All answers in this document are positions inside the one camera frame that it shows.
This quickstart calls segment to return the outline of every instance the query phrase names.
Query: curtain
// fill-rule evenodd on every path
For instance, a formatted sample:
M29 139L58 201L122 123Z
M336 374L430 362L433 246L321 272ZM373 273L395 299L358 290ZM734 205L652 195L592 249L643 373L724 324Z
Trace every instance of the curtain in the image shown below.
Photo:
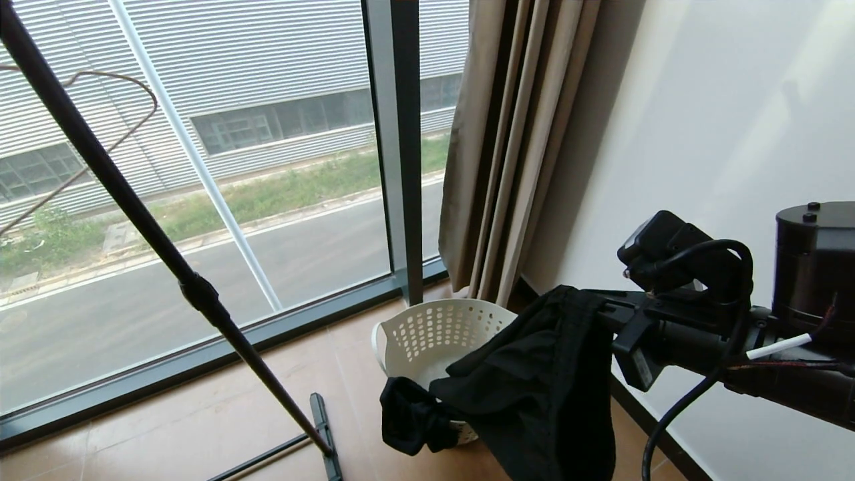
M505 306L573 106L597 0L471 0L439 253L451 286Z

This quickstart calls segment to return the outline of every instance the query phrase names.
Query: corrugated metal wall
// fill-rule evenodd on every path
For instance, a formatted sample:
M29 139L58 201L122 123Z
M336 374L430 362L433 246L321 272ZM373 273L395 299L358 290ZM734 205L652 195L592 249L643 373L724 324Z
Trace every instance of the corrugated metal wall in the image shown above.
M126 0L140 37L197 148L191 116L368 85L358 0ZM106 2L17 0L15 7L60 78L98 69L143 79ZM463 71L468 0L420 0L422 77ZM5 49L0 62L12 63ZM150 108L136 86L81 79L73 99L108 145ZM18 74L0 73L0 157L64 141L64 136ZM453 109L422 115L424 132L448 128ZM216 178L369 145L373 126L340 129L206 157ZM197 184L166 118L157 114L114 152L143 196ZM34 199L0 205L0 223ZM81 212L109 205L96 182L69 188L54 205Z

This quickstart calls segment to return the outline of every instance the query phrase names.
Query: tile floor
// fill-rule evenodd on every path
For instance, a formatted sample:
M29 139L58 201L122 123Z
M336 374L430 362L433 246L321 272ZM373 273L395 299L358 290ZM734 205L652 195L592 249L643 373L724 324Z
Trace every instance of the tile floor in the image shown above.
M450 295L447 283L426 297ZM506 480L481 443L415 457L380 438L385 382L369 344L372 326L404 309L396 300L265 353L265 359L308 412L321 393L348 481ZM637 480L646 436L612 402L616 481ZM235 365L95 419L0 458L2 481L195 481L207 479L296 436L299 428L242 365ZM661 453L656 481L685 481ZM242 479L325 479L311 446L273 460Z

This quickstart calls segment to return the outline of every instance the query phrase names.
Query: black garment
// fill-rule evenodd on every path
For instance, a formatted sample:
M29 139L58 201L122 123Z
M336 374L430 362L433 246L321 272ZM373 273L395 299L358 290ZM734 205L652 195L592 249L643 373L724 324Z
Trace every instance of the black garment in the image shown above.
M434 453L457 445L457 431L449 421L460 413L440 404L422 386L407 377L389 377L380 395L383 406L383 442L415 456L427 444Z
M430 385L514 481L608 481L614 473L611 333L594 320L601 303L559 286Z

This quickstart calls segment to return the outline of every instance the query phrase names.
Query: building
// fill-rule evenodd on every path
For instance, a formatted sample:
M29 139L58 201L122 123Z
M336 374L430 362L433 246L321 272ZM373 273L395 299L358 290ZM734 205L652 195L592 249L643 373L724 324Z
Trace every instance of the building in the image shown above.
M374 143L359 0L126 0L146 49L212 175L223 180ZM82 69L144 80L106 2L18 0L15 7L61 79ZM466 56L468 0L421 0L422 131L448 128ZM0 50L0 63L13 63ZM105 145L150 109L129 82L81 77L69 87ZM20 74L0 72L0 224L82 162ZM158 112L113 152L144 198L198 185ZM112 204L85 175L53 205Z

